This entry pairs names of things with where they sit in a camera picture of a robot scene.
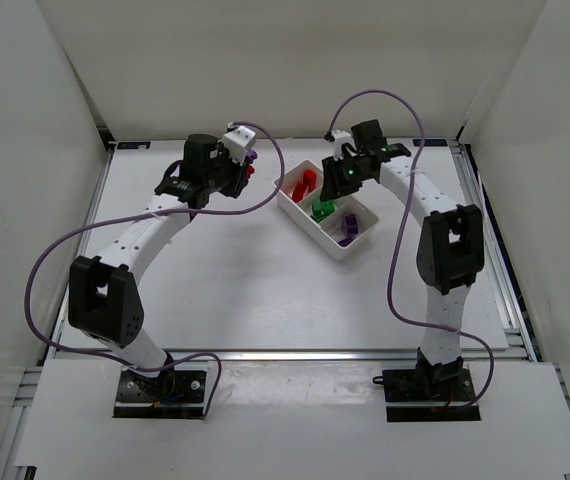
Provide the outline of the green square lego brick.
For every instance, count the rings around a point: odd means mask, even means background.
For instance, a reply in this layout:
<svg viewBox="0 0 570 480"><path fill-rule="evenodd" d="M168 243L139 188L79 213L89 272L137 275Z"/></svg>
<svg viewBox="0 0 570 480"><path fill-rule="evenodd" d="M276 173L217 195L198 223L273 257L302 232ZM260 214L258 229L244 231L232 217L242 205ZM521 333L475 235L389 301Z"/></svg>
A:
<svg viewBox="0 0 570 480"><path fill-rule="evenodd" d="M317 223L322 222L336 210L333 201L322 202L317 199L312 202L311 206L311 217Z"/></svg>

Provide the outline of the red sloped lego brick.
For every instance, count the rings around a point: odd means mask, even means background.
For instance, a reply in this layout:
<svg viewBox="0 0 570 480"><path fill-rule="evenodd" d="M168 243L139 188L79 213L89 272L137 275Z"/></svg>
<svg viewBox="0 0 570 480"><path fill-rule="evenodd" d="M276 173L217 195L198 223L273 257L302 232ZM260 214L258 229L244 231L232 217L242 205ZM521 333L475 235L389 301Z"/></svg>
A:
<svg viewBox="0 0 570 480"><path fill-rule="evenodd" d="M309 192L316 188L317 175L313 170L305 170L302 175L302 183L306 186Z"/></svg>

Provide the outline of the red rounded lego brick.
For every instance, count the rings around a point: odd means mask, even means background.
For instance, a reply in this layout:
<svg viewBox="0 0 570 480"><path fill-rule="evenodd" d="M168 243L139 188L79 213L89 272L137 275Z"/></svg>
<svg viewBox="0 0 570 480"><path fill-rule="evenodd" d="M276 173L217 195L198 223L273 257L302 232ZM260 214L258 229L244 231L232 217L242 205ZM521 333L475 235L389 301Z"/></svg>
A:
<svg viewBox="0 0 570 480"><path fill-rule="evenodd" d="M309 193L309 185L299 182L296 184L294 190L292 191L291 200L294 203L299 203L307 196L308 193Z"/></svg>

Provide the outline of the purple paw print lego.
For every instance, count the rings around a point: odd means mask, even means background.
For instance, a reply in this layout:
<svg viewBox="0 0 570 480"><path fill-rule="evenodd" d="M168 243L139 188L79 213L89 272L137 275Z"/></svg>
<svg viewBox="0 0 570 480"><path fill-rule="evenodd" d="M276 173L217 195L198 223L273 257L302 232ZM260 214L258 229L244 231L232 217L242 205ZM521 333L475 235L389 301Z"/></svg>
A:
<svg viewBox="0 0 570 480"><path fill-rule="evenodd" d="M353 214L346 214L342 217L342 231L346 237L356 237L359 234L358 217Z"/></svg>

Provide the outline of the purple curved lego brick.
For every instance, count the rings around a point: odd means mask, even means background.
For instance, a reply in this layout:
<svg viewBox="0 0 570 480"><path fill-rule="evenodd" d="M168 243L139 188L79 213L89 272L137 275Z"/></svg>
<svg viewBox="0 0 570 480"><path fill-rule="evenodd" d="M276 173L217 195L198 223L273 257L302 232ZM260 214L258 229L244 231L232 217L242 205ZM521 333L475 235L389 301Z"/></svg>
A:
<svg viewBox="0 0 570 480"><path fill-rule="evenodd" d="M354 241L353 237L346 237L338 242L341 247L347 247Z"/></svg>

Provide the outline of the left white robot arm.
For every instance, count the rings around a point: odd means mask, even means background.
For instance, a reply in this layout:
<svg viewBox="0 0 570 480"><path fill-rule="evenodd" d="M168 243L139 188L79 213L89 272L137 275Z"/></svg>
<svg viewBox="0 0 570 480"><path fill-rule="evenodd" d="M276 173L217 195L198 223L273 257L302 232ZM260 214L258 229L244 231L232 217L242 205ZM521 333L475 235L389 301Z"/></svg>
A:
<svg viewBox="0 0 570 480"><path fill-rule="evenodd" d="M170 355L144 331L138 285L170 240L214 193L236 198L247 186L256 134L239 126L221 138L192 134L183 158L166 171L146 208L98 255L77 257L70 267L67 321L99 341L143 378L156 378Z"/></svg>

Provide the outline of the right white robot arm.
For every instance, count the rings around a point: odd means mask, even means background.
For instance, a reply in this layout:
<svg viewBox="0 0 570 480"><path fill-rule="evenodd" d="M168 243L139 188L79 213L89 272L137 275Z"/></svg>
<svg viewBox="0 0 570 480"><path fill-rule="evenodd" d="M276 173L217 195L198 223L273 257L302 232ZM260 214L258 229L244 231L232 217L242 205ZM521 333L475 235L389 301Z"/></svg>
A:
<svg viewBox="0 0 570 480"><path fill-rule="evenodd" d="M401 143L386 141L376 120L349 131L330 131L325 138L334 152L322 161L321 200L346 197L374 180L403 203L401 220L414 218L420 226L416 268L427 289L426 315L412 321L399 311L393 314L405 324L423 328L416 369L428 382L460 376L464 305L484 267L481 210L448 197L417 169L416 154Z"/></svg>

